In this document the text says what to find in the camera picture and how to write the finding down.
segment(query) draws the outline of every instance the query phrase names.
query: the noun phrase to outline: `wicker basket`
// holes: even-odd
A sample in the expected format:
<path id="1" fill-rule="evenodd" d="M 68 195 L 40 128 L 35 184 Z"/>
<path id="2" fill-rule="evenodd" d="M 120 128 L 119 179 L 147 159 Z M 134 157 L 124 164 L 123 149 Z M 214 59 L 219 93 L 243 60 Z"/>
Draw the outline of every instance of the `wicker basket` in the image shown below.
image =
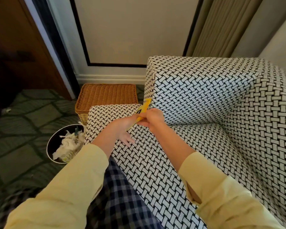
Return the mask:
<path id="1" fill-rule="evenodd" d="M 137 103 L 135 84 L 84 84 L 75 105 L 75 112 L 85 125 L 91 106 Z"/>

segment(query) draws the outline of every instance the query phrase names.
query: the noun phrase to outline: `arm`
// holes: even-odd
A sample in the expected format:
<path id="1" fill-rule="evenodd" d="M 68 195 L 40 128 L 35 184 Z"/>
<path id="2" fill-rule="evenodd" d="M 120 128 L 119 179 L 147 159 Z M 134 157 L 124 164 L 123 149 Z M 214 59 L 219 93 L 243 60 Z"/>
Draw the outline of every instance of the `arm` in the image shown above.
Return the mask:
<path id="1" fill-rule="evenodd" d="M 140 114 L 183 181 L 187 197 L 208 228 L 283 228 L 274 216 L 233 178 L 188 146 L 164 122 L 158 109 Z"/>
<path id="2" fill-rule="evenodd" d="M 134 142 L 125 131 L 138 115 L 114 120 L 53 178 L 35 198 L 13 210 L 5 228 L 85 228 L 87 209 L 103 187 L 108 158 L 117 139 Z"/>

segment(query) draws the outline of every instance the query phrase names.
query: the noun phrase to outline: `armchair backrest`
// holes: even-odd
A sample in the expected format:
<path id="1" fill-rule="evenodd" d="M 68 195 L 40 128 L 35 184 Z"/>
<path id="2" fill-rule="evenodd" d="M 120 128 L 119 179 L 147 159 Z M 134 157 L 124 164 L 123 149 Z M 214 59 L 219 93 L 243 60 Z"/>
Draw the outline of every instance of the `armchair backrest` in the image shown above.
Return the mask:
<path id="1" fill-rule="evenodd" d="M 150 57 L 144 98 L 169 125 L 221 122 L 251 86 L 258 58 Z"/>
<path id="2" fill-rule="evenodd" d="M 259 71 L 222 125 L 286 217 L 286 73 L 266 61 Z"/>

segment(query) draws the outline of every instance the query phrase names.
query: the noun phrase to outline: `armchair seat cushion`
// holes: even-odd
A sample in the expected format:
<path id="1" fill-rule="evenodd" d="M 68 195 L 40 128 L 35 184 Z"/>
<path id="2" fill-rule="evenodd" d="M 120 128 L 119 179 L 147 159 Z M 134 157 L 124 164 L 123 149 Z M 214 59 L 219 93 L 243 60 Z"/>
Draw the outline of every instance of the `armchair seat cushion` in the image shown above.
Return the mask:
<path id="1" fill-rule="evenodd" d="M 90 143 L 112 120 L 132 115 L 139 106 L 93 106 L 89 112 L 85 143 Z M 188 145 L 249 189 L 278 219 L 282 218 L 220 124 L 171 127 Z M 117 141 L 112 156 L 162 225 L 167 228 L 206 227 L 195 214 L 196 206 L 186 199 L 183 183 L 154 135 L 139 125 L 132 127 L 129 133 L 136 145 L 128 148 Z"/>

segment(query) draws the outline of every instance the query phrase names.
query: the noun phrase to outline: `wooden door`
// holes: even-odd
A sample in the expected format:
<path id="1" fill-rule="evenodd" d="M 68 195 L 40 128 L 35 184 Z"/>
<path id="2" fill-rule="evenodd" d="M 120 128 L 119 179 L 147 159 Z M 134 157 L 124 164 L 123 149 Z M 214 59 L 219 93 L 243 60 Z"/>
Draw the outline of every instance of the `wooden door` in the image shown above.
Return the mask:
<path id="1" fill-rule="evenodd" d="M 0 59 L 25 89 L 71 99 L 24 0 L 0 0 Z"/>

